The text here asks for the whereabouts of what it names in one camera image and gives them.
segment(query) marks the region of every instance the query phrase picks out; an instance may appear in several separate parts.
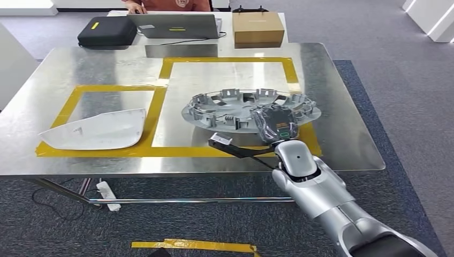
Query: metal table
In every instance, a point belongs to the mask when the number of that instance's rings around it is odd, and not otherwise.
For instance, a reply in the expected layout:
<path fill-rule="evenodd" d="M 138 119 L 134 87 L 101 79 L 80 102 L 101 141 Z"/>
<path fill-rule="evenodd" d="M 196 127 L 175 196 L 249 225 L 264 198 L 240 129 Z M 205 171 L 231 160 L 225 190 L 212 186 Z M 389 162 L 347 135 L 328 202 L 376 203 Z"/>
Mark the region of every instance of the metal table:
<path fill-rule="evenodd" d="M 124 90 L 133 88 L 132 85 L 158 87 L 156 90 Z M 182 108 L 193 95 L 225 88 L 300 90 L 308 94 L 323 113 L 310 125 L 309 130 L 315 134 L 309 140 L 315 140 L 312 149 L 327 165 L 339 172 L 384 169 L 375 143 L 322 44 L 289 43 L 281 48 L 230 50 L 218 50 L 216 45 L 131 46 L 124 50 L 76 47 L 53 50 L 0 114 L 0 178 L 30 179 L 84 203 L 131 203 L 173 200 L 87 199 L 84 195 L 90 178 L 226 173 L 240 176 L 269 172 L 253 160 L 224 157 L 207 147 L 212 132 L 194 127 L 181 117 Z M 77 92 L 79 98 L 72 99 Z M 72 109 L 68 99 L 75 101 Z M 145 128 L 142 136 L 150 137 L 151 147 L 147 142 L 143 143 L 150 151 L 133 153 L 126 149 L 121 153 L 98 151 L 91 154 L 84 151 L 52 153 L 45 147 L 36 150 L 40 144 L 38 133 L 49 129 L 52 123 L 56 125 L 58 120 L 64 123 L 103 112 L 149 106 L 149 114 L 157 115 L 149 120 L 154 127 Z M 240 146 L 260 144 L 257 138 L 244 135 L 235 136 L 233 143 Z M 159 157 L 148 157 L 150 153 Z M 263 160 L 275 161 L 273 157 L 263 157 Z M 58 177 L 86 179 L 76 193 L 48 180 Z"/>

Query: hand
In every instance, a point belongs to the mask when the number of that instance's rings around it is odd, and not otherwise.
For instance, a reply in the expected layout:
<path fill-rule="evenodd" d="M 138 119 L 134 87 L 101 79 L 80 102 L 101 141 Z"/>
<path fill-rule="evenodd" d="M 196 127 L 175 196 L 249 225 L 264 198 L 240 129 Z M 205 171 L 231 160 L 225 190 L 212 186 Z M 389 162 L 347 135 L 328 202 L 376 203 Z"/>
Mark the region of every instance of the hand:
<path fill-rule="evenodd" d="M 140 14 L 145 14 L 147 13 L 147 9 L 145 9 L 145 7 L 143 7 L 142 5 L 136 3 L 136 2 L 133 2 L 133 1 L 127 1 L 125 3 L 126 5 L 126 8 L 128 9 L 128 13 L 129 14 L 136 14 L 136 12 L 140 13 Z"/>

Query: black device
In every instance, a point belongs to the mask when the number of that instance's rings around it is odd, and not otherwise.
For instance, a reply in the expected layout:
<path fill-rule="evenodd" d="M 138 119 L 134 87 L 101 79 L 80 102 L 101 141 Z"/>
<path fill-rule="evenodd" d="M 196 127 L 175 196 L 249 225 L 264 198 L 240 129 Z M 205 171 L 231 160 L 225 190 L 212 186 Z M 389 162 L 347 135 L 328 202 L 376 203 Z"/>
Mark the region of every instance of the black device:
<path fill-rule="evenodd" d="M 82 47 L 130 46 L 136 34 L 135 24 L 126 16 L 95 17 L 77 39 Z"/>
<path fill-rule="evenodd" d="M 288 107 L 276 103 L 258 105 L 251 109 L 251 117 L 259 129 L 260 138 L 269 145 L 298 136 L 298 123 Z"/>

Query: brown box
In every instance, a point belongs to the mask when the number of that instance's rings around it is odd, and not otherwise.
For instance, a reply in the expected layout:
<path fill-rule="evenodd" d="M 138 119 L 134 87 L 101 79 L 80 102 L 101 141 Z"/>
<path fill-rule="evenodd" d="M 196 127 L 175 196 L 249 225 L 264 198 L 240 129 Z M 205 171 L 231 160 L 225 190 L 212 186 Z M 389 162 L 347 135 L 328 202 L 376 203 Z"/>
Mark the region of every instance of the brown box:
<path fill-rule="evenodd" d="M 233 13 L 235 48 L 280 47 L 284 26 L 276 12 Z"/>

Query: black case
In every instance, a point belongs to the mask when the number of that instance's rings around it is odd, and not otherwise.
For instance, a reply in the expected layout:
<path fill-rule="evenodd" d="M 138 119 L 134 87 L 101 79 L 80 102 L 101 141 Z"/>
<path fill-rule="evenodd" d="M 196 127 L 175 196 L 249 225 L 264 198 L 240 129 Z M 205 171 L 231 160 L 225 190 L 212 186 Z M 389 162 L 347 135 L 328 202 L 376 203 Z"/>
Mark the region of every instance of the black case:
<path fill-rule="evenodd" d="M 127 16 L 95 17 L 77 39 L 82 47 L 130 46 L 137 27 Z"/>

